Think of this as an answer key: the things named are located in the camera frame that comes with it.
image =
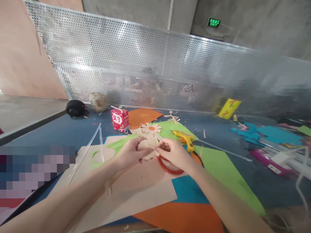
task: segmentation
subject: wooden wall panel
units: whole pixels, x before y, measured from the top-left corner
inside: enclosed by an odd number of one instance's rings
[[[0,0],[0,89],[6,95],[67,99],[22,0]]]
[[[60,6],[77,11],[83,11],[82,0],[40,0],[52,6]]]

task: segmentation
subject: red juice box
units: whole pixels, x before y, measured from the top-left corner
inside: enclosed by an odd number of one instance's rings
[[[113,124],[113,129],[120,132],[127,132],[129,130],[129,112],[123,109],[112,109],[111,119]]]

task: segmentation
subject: hand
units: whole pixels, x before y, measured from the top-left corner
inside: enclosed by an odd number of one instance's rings
[[[145,149],[141,151],[136,150],[138,144],[144,139],[146,138],[137,137],[128,140],[124,144],[122,149],[118,152],[118,154],[115,156],[115,159],[117,160],[121,170],[131,165],[135,161],[140,160],[141,158],[145,157],[153,151],[153,149]]]
[[[186,172],[187,168],[194,162],[182,144],[173,139],[163,138],[155,150],[173,165]]]

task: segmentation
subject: yellow glue gun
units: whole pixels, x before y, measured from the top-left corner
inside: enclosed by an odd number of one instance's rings
[[[181,142],[184,142],[187,144],[187,151],[189,153],[192,153],[194,152],[194,146],[192,144],[192,141],[194,140],[194,137],[193,135],[189,135],[189,134],[186,134],[184,132],[181,132],[181,131],[178,131],[178,130],[170,130],[175,136],[178,136],[181,138]]]

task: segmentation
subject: green paper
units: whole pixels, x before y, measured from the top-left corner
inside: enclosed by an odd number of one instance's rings
[[[308,136],[311,137],[311,129],[307,126],[301,126],[300,128],[297,129],[299,132],[302,132]]]
[[[170,130],[178,130],[186,134],[193,135],[195,140],[198,139],[197,136],[195,136],[192,132],[190,132],[186,127],[184,127],[179,122],[175,124],[174,122],[171,122],[171,121],[162,121],[162,122],[157,122],[157,124],[162,127],[161,132],[159,134],[163,138],[171,138],[171,139],[178,140],[178,141],[181,140],[180,137],[177,137],[172,132],[170,132]]]
[[[93,162],[93,169],[98,168],[99,166],[103,165],[104,163],[96,163],[93,161],[93,156],[98,152],[98,150],[95,150],[91,153],[91,159]]]
[[[114,152],[114,155],[116,155],[120,150],[121,148],[123,147],[123,145],[130,139],[132,138],[137,138],[138,135],[136,133],[133,133],[133,134],[130,134],[129,136],[127,136],[126,138],[123,138],[119,141],[116,141],[116,142],[113,142],[113,143],[110,143],[107,145],[108,148],[112,148],[115,150]]]
[[[194,146],[196,152],[201,151],[200,146]],[[225,152],[203,147],[202,161],[205,169],[216,179],[238,195],[246,204],[260,216],[266,214],[262,204],[247,185],[241,174],[233,165]]]

